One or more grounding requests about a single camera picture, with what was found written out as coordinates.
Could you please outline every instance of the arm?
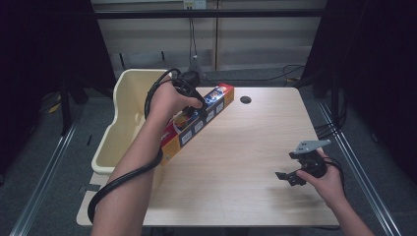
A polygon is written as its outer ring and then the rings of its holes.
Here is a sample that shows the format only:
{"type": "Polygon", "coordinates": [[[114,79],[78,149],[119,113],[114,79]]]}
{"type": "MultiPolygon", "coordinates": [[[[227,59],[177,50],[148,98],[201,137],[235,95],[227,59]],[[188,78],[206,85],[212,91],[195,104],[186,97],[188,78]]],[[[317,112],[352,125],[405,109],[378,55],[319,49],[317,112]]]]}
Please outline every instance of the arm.
{"type": "MultiPolygon", "coordinates": [[[[174,114],[186,106],[201,107],[196,99],[181,95],[171,83],[155,92],[144,126],[117,164],[108,182],[151,162],[157,155],[160,137],[174,114]]],[[[148,209],[153,170],[109,193],[97,205],[91,235],[141,235],[148,209]]]]}
{"type": "MultiPolygon", "coordinates": [[[[327,157],[324,153],[319,153],[322,157],[327,157]]],[[[328,173],[319,179],[302,170],[298,170],[297,175],[316,188],[336,216],[344,235],[374,235],[344,196],[336,167],[328,165],[328,173]]]]}

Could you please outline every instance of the wooden table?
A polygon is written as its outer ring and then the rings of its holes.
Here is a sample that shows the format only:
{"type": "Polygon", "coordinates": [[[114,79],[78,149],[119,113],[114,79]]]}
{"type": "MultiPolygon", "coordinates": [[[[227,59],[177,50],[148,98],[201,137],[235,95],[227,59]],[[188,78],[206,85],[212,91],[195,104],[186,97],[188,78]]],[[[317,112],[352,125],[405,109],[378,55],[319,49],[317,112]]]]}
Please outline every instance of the wooden table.
{"type": "MultiPolygon", "coordinates": [[[[210,90],[200,88],[201,94],[210,90]]],[[[163,167],[144,225],[338,225],[311,185],[291,187],[274,173],[300,168],[288,153],[316,139],[297,89],[235,88],[234,101],[163,167]],[[252,102],[242,103],[244,95],[252,102]]],[[[102,186],[107,178],[93,174],[91,183],[102,186]]],[[[86,193],[81,225],[90,225],[94,194],[86,193]]]]}

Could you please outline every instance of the hand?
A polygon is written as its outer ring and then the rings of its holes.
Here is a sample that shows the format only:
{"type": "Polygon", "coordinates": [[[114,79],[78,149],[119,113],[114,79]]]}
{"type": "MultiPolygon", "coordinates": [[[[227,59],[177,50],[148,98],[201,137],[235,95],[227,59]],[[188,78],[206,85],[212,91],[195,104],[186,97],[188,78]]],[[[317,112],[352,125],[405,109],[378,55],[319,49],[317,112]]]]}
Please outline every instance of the hand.
{"type": "Polygon", "coordinates": [[[162,116],[169,120],[173,115],[187,106],[193,106],[195,108],[203,106],[198,99],[180,94],[171,82],[165,82],[169,79],[169,77],[165,77],[153,95],[152,101],[150,102],[149,117],[155,114],[156,116],[162,116]]]}
{"type": "MultiPolygon", "coordinates": [[[[318,153],[321,157],[328,157],[320,150],[318,150],[318,153]]],[[[328,165],[328,172],[321,178],[316,178],[303,170],[298,170],[296,173],[298,177],[315,187],[328,207],[333,208],[341,201],[346,200],[340,180],[340,173],[336,167],[328,165]]]]}

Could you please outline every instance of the beige plastic bin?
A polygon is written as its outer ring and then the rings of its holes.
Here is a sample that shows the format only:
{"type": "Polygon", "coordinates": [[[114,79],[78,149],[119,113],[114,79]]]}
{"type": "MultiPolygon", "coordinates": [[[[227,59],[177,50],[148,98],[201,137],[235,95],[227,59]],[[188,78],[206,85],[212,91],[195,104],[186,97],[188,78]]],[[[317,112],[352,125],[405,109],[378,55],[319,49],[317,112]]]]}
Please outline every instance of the beige plastic bin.
{"type": "MultiPolygon", "coordinates": [[[[110,175],[113,172],[145,122],[145,99],[150,87],[165,71],[135,69],[120,76],[113,92],[113,122],[107,127],[91,162],[95,173],[110,175]]],[[[154,179],[159,179],[158,175],[155,174],[154,179]]]]}

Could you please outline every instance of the floor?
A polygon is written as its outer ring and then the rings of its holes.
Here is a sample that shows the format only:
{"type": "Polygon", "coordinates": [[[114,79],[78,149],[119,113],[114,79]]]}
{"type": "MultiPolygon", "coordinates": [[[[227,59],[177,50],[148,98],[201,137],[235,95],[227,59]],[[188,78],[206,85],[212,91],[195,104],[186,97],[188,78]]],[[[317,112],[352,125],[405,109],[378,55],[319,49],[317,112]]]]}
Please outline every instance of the floor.
{"type": "MultiPolygon", "coordinates": [[[[116,78],[122,66],[119,55],[112,55],[116,78]]],[[[144,68],[139,65],[143,57],[129,55],[125,58],[128,68],[144,68]]],[[[300,78],[302,67],[271,67],[262,69],[227,70],[222,72],[207,71],[208,80],[202,86],[211,87],[212,83],[228,82],[236,87],[290,87],[294,82],[286,78],[300,78]]],[[[324,125],[327,120],[320,104],[329,105],[329,94],[324,98],[314,98],[311,87],[299,89],[314,126],[324,125]]],[[[62,115],[60,108],[52,113],[48,107],[54,103],[57,94],[52,94],[43,101],[40,119],[30,140],[13,163],[6,176],[5,185],[0,188],[0,235],[89,235],[90,229],[79,226],[76,215],[84,192],[89,187],[90,162],[98,147],[105,128],[114,115],[112,101],[99,93],[88,90],[89,102],[80,105],[72,102],[71,109],[76,121],[71,139],[63,144],[62,115]],[[57,146],[63,147],[57,153],[57,146]],[[44,182],[48,186],[43,194],[33,198],[33,191],[44,178],[47,166],[54,170],[44,182]],[[27,215],[26,224],[16,228],[22,215],[27,215]]],[[[347,109],[346,122],[341,129],[348,140],[366,177],[372,183],[377,200],[382,204],[370,203],[369,193],[363,187],[354,168],[346,159],[345,153],[337,144],[337,137],[331,132],[327,139],[333,145],[325,147],[325,152],[338,159],[343,165],[346,178],[348,200],[358,214],[376,233],[376,235],[416,235],[417,233],[417,186],[412,183],[390,158],[384,144],[376,142],[375,134],[356,113],[355,107],[347,109]],[[378,209],[385,209],[382,216],[378,209]],[[381,224],[383,219],[391,219],[397,229],[387,228],[392,224],[381,224]]],[[[228,235],[222,228],[175,228],[144,229],[144,235],[228,235]]],[[[251,228],[249,235],[342,235],[340,230],[322,228],[251,228]]]]}

